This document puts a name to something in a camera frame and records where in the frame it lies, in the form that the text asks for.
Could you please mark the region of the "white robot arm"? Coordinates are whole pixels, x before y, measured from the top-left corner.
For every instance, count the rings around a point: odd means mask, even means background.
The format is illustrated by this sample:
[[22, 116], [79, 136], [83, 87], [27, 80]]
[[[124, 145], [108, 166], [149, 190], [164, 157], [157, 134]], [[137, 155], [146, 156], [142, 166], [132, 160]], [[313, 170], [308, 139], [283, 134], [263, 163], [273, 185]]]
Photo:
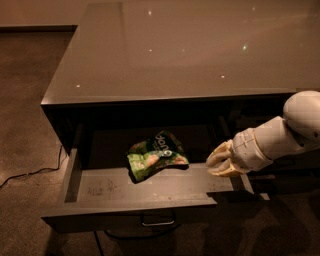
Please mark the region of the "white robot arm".
[[320, 92], [301, 91], [285, 102], [282, 117], [238, 132], [208, 156], [206, 165], [214, 176], [240, 176], [319, 148]]

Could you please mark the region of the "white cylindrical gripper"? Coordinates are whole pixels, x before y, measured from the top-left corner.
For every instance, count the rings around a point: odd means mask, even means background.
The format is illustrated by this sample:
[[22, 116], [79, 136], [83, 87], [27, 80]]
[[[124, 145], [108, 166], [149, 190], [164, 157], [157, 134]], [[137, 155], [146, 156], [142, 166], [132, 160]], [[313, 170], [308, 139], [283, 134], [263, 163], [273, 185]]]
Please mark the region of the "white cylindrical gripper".
[[260, 171], [272, 163], [260, 149], [253, 128], [237, 133], [232, 141], [221, 143], [206, 160], [208, 172], [219, 177], [237, 177]]

